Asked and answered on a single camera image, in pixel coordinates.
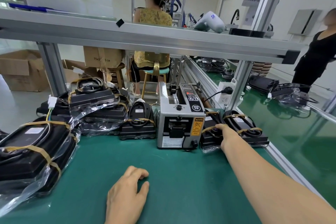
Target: black knob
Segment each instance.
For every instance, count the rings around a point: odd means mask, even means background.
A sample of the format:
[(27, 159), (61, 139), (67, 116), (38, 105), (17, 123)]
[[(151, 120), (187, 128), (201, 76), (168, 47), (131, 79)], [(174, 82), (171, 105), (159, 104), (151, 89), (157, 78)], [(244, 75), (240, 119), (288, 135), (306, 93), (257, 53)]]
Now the black knob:
[(197, 146), (198, 146), (197, 140), (192, 140), (192, 141), (191, 141), (191, 147), (192, 147), (193, 149), (196, 149)]

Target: automatic tape dispenser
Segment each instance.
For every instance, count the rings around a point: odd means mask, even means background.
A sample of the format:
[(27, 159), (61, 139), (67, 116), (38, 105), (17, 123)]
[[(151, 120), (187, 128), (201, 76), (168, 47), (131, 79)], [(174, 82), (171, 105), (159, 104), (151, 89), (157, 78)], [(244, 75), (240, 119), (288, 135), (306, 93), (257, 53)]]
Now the automatic tape dispenser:
[(197, 148), (206, 117), (193, 86), (159, 83), (158, 148)]

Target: yellow wire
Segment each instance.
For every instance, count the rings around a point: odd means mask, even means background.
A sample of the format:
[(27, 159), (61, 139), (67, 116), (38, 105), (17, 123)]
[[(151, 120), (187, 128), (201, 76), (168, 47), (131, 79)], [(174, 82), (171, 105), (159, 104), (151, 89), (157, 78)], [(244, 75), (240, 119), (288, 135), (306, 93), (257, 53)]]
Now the yellow wire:
[(46, 118), (45, 120), (48, 120), (48, 117), (49, 117), (49, 115), (50, 115), (50, 112), (51, 112), (51, 109), (49, 109), (48, 114), (47, 114), (47, 118)]

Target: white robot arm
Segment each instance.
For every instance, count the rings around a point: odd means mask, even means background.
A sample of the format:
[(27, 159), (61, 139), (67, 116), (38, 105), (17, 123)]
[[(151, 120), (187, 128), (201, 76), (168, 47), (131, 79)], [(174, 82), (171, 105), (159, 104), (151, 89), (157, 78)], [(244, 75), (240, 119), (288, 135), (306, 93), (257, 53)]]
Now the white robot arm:
[(225, 30), (225, 24), (216, 14), (209, 11), (199, 19), (194, 29), (199, 31), (209, 31), (212, 29), (216, 33), (222, 33)]

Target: gold stool leg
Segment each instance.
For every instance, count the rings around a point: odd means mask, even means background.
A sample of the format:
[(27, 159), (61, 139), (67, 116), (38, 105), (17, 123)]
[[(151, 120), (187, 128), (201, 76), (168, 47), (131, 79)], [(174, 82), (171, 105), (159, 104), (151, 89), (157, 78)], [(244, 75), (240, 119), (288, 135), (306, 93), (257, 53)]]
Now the gold stool leg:
[(143, 99), (143, 98), (144, 98), (145, 89), (146, 89), (146, 82), (147, 82), (147, 77), (148, 77), (148, 73), (145, 73), (145, 81), (143, 82), (143, 88), (142, 88), (142, 95), (141, 95), (141, 99)]

